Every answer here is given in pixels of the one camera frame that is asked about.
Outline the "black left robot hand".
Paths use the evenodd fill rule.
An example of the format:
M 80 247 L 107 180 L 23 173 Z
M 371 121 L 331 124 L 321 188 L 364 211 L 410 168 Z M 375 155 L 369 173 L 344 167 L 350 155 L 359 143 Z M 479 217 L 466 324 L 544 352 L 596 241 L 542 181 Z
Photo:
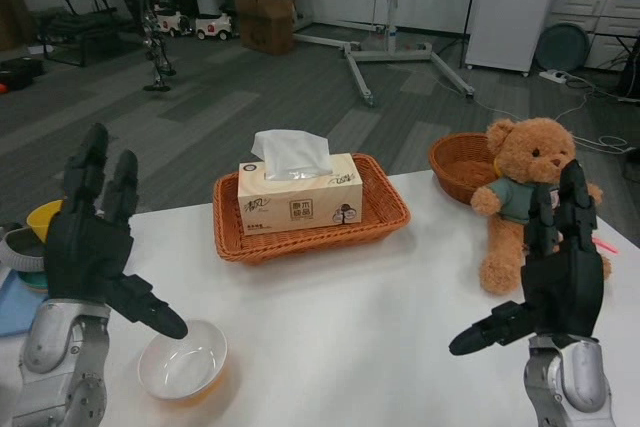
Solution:
M 108 305 L 132 323 L 182 339 L 185 321 L 152 293 L 149 282 L 124 273 L 134 242 L 129 221 L 139 199 L 138 160 L 123 151 L 106 181 L 108 145 L 106 127 L 96 123 L 65 165 L 61 210 L 45 243 L 50 297 Z

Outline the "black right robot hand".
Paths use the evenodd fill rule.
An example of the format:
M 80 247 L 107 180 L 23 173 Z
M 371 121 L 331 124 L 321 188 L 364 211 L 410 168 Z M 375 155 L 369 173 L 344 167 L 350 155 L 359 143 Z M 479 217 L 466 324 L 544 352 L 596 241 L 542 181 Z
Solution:
M 531 334 L 592 336 L 603 302 L 604 271 L 592 239 L 595 200 L 578 161 L 562 169 L 556 206 L 551 191 L 549 184 L 539 184 L 531 198 L 528 253 L 520 270 L 525 301 L 493 308 L 451 341 L 451 354 L 505 346 Z

